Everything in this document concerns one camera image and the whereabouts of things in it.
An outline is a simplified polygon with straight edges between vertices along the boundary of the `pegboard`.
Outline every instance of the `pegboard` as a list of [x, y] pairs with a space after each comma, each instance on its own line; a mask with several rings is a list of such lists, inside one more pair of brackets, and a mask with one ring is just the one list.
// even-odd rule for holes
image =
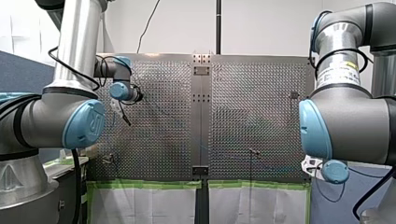
[[[141, 88], [144, 100], [124, 107], [129, 127], [118, 115], [112, 118], [112, 81], [99, 90], [106, 105], [106, 127], [90, 179], [190, 180], [191, 56], [126, 56], [133, 61], [132, 82]], [[110, 154], [114, 162], [103, 163]]]
[[[122, 56], [145, 100], [125, 108], [129, 127], [112, 118], [111, 80], [99, 90], [106, 127], [89, 179], [191, 180], [193, 165], [207, 165], [209, 179], [304, 181], [298, 103], [314, 81], [306, 58]], [[115, 162], [103, 163], [109, 154]]]
[[306, 58], [214, 56], [210, 179], [301, 182], [298, 104], [313, 88]]

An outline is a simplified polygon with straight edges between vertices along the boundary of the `white wall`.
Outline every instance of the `white wall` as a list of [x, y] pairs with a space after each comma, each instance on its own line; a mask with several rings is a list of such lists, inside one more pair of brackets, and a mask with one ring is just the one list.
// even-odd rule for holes
[[0, 50], [54, 64], [48, 50], [58, 45], [59, 32], [48, 14], [35, 0], [0, 2]]
[[[320, 11], [343, 10], [373, 2], [381, 1], [223, 0], [222, 54], [307, 56], [310, 27]], [[138, 38], [155, 3], [156, 0], [111, 3], [106, 13], [105, 51], [136, 52]], [[162, 0], [140, 52], [214, 52], [215, 15], [216, 0]], [[368, 48], [363, 51], [372, 58]], [[361, 85], [367, 90], [371, 89], [372, 69], [369, 64], [361, 74]]]
[[[136, 52], [139, 36], [156, 1], [111, 2], [106, 22], [101, 24], [100, 37], [104, 38], [99, 38], [98, 51]], [[373, 2], [378, 1], [223, 0], [222, 54], [307, 56], [310, 27], [320, 11]], [[0, 50], [53, 63], [47, 51], [58, 44], [59, 32], [34, 0], [7, 1], [0, 7], [0, 21]], [[140, 52], [214, 52], [215, 29], [216, 0], [162, 0]], [[363, 51], [369, 54], [368, 48]], [[369, 64], [361, 74], [361, 85], [367, 90], [371, 89], [371, 73]]]

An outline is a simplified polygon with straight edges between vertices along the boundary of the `white cloth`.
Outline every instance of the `white cloth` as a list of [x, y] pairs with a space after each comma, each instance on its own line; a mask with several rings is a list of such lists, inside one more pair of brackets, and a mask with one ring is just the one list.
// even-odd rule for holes
[[196, 189], [95, 189], [91, 224], [194, 224]]
[[305, 224], [306, 197], [295, 189], [209, 189], [210, 223]]

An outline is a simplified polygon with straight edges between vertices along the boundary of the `cable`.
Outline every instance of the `cable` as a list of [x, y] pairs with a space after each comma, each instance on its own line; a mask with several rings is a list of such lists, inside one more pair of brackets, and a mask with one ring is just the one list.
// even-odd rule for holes
[[126, 122], [129, 126], [131, 126], [131, 125], [132, 125], [132, 124], [131, 124], [131, 121], [129, 121], [128, 117], [126, 116], [126, 114], [125, 114], [125, 112], [124, 112], [124, 110], [123, 110], [123, 108], [122, 108], [121, 101], [119, 101], [119, 106], [120, 106], [120, 108], [121, 108], [123, 120], [125, 120], [125, 122]]
[[73, 216], [72, 224], [78, 224], [79, 209], [81, 207], [81, 167], [79, 166], [78, 153], [76, 149], [71, 149], [73, 155], [73, 162], [75, 165], [75, 176], [76, 176], [76, 203], [75, 212]]
[[128, 69], [130, 76], [132, 75], [132, 70], [131, 70], [131, 67], [129, 66], [129, 64], [127, 64], [126, 62], [124, 62], [123, 60], [121, 60], [121, 59], [119, 59], [119, 58], [117, 58], [117, 57], [115, 57], [115, 56], [106, 56], [106, 57], [104, 57], [104, 58], [102, 58], [102, 59], [103, 59], [103, 60], [106, 60], [106, 59], [108, 59], [108, 58], [117, 60], [117, 61], [118, 61], [119, 63], [121, 63], [126, 69]]
[[[107, 82], [107, 78], [108, 78], [108, 74], [109, 74], [109, 68], [108, 68], [108, 63], [107, 63], [107, 61], [102, 57], [102, 56], [100, 56], [100, 55], [96, 55], [96, 57], [98, 57], [98, 58], [100, 58], [101, 59], [101, 61], [100, 61], [100, 77], [99, 77], [99, 85], [101, 86], [101, 87], [104, 87], [105, 85], [106, 85], [106, 82]], [[103, 73], [103, 63], [105, 64], [105, 66], [106, 66], [106, 74], [104, 75], [104, 73]], [[95, 63], [95, 71], [96, 71], [96, 68], [97, 68], [97, 66], [98, 66], [98, 64], [99, 64], [99, 61], [96, 61], [96, 63]]]
[[363, 57], [363, 59], [364, 59], [364, 66], [363, 66], [363, 68], [361, 68], [361, 70], [359, 70], [359, 72], [361, 73], [366, 69], [369, 58], [361, 50], [359, 50], [359, 49], [335, 49], [320, 58], [317, 66], [315, 67], [315, 78], [318, 78], [318, 70], [320, 68], [320, 65], [324, 62], [324, 60], [326, 60], [327, 58], [333, 56], [335, 53], [340, 52], [340, 51], [353, 51], [353, 52], [359, 53], [359, 55], [361, 55], [361, 57]]
[[49, 56], [50, 56], [53, 60], [55, 60], [55, 62], [61, 64], [61, 65], [64, 66], [65, 68], [69, 69], [69, 70], [70, 70], [72, 73], [74, 73], [75, 75], [79, 75], [79, 76], [81, 76], [81, 77], [84, 77], [85, 79], [88, 79], [90, 82], [92, 82], [93, 84], [95, 84], [96, 87], [93, 88], [93, 91], [99, 90], [99, 88], [100, 88], [101, 86], [100, 86], [100, 84], [99, 84], [95, 79], [93, 79], [92, 77], [89, 77], [89, 76], [87, 76], [87, 75], [84, 75], [84, 74], [80, 73], [79, 71], [77, 71], [76, 69], [74, 69], [74, 68], [72, 68], [70, 65], [68, 65], [67, 63], [62, 62], [59, 58], [55, 57], [55, 56], [52, 54], [52, 52], [55, 51], [55, 50], [57, 50], [57, 49], [58, 49], [58, 47], [55, 47], [55, 48], [49, 50]]
[[379, 190], [385, 183], [387, 183], [387, 181], [393, 176], [393, 174], [396, 171], [396, 167], [393, 166], [392, 169], [382, 178], [378, 181], [378, 183], [376, 183], [369, 191], [367, 191], [363, 197], [361, 197], [357, 203], [355, 203], [355, 206], [353, 206], [352, 212], [353, 212], [353, 216], [355, 216], [355, 218], [357, 220], [361, 220], [361, 218], [358, 215], [358, 209], [359, 207], [361, 207], [361, 205], [368, 199], [370, 198], [377, 190]]
[[160, 4], [160, 1], [161, 1], [161, 0], [158, 0], [157, 3], [155, 4], [155, 7], [154, 7], [154, 9], [152, 10], [151, 15], [150, 15], [149, 18], [148, 18], [148, 23], [146, 24], [145, 31], [143, 31], [142, 35], [141, 35], [140, 38], [139, 38], [139, 46], [137, 47], [137, 51], [136, 51], [137, 53], [139, 53], [140, 46], [142, 45], [143, 36], [146, 34], [146, 31], [147, 31], [148, 28], [149, 28], [149, 23], [150, 23], [150, 21], [151, 21], [151, 18], [152, 18], [152, 16], [154, 15], [155, 10], [157, 10], [157, 6], [158, 6], [158, 4]]
[[312, 51], [314, 50], [314, 46], [315, 46], [315, 39], [316, 39], [316, 32], [317, 32], [317, 29], [318, 29], [318, 25], [319, 25], [321, 19], [322, 19], [324, 16], [326, 16], [327, 14], [329, 14], [329, 13], [332, 13], [332, 12], [331, 12], [331, 11], [328, 11], [328, 10], [320, 12], [320, 14], [318, 15], [318, 18], [317, 18], [317, 19], [315, 20], [315, 22], [314, 22], [314, 26], [311, 28], [311, 29], [312, 29], [312, 36], [311, 36], [311, 41], [310, 41], [310, 44], [309, 44], [309, 56], [308, 56], [308, 60], [309, 60], [309, 63], [311, 64], [311, 66], [312, 66], [313, 68], [316, 68], [316, 67], [315, 67], [315, 63], [314, 63], [314, 61], [312, 60]]
[[6, 103], [2, 104], [2, 106], [0, 107], [0, 115], [2, 115], [2, 117], [0, 117], [0, 121], [3, 120], [6, 116], [8, 116], [16, 109], [18, 109], [20, 106], [27, 105], [32, 101], [39, 99], [41, 99], [41, 95], [29, 94], [29, 95], [23, 95], [23, 97], [17, 97], [7, 101]]
[[352, 169], [352, 168], [350, 168], [350, 167], [348, 167], [348, 169], [349, 169], [350, 171], [352, 171], [352, 172], [355, 172], [355, 173], [358, 174], [358, 175], [364, 175], [364, 176], [371, 177], [371, 178], [383, 178], [383, 177], [384, 177], [383, 175], [367, 175], [367, 174], [365, 174], [365, 173], [362, 173], [362, 172], [357, 171], [357, 170], [355, 170], [355, 169]]
[[346, 183], [343, 184], [343, 188], [342, 188], [342, 190], [341, 190], [340, 196], [338, 196], [338, 198], [337, 198], [336, 200], [333, 200], [333, 199], [330, 199], [329, 197], [327, 197], [327, 196], [321, 191], [321, 189], [320, 189], [320, 187], [319, 187], [318, 179], [317, 179], [317, 170], [320, 169], [319, 166], [320, 166], [322, 163], [323, 163], [323, 162], [321, 162], [321, 163], [317, 166], [317, 168], [315, 169], [315, 184], [317, 185], [319, 194], [320, 194], [324, 199], [326, 199], [326, 200], [329, 201], [330, 203], [338, 203], [338, 202], [340, 202], [340, 200], [341, 200], [341, 199], [343, 198], [343, 196], [344, 196], [344, 192], [345, 192], [345, 190], [346, 190]]
[[359, 50], [359, 49], [337, 49], [337, 50], [331, 51], [331, 52], [327, 53], [325, 56], [323, 56], [323, 57], [319, 60], [318, 64], [315, 66], [315, 63], [314, 63], [314, 61], [312, 60], [312, 52], [313, 52], [313, 50], [314, 50], [314, 48], [315, 48], [315, 39], [317, 38], [316, 32], [317, 32], [318, 25], [319, 25], [320, 21], [323, 19], [324, 16], [326, 16], [326, 15], [329, 14], [329, 13], [332, 13], [332, 12], [331, 12], [331, 11], [328, 11], [328, 10], [322, 11], [322, 12], [318, 15], [318, 18], [315, 20], [315, 23], [314, 23], [313, 27], [311, 28], [311, 29], [312, 29], [312, 36], [311, 36], [310, 45], [309, 45], [309, 56], [308, 56], [308, 60], [309, 60], [309, 63], [311, 64], [311, 66], [312, 66], [313, 68], [315, 68], [315, 77], [318, 78], [318, 69], [319, 69], [319, 66], [320, 66], [320, 64], [321, 64], [326, 58], [332, 56], [335, 52], [343, 51], [343, 50], [354, 51], [354, 52], [356, 52], [356, 53], [359, 53], [359, 54], [363, 57], [363, 59], [364, 59], [364, 66], [363, 66], [363, 68], [359, 71], [360, 73], [363, 72], [364, 69], [367, 67], [367, 63], [368, 63], [368, 62], [370, 62], [370, 63], [374, 63], [374, 62], [373, 62], [373, 60], [371, 60], [365, 53], [363, 53], [363, 52], [362, 52], [361, 50]]

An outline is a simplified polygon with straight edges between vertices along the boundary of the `label sticker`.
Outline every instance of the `label sticker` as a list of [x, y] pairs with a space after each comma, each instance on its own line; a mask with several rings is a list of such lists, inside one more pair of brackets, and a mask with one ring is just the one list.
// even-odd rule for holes
[[318, 75], [318, 88], [333, 83], [360, 85], [358, 66], [350, 62], [331, 63]]

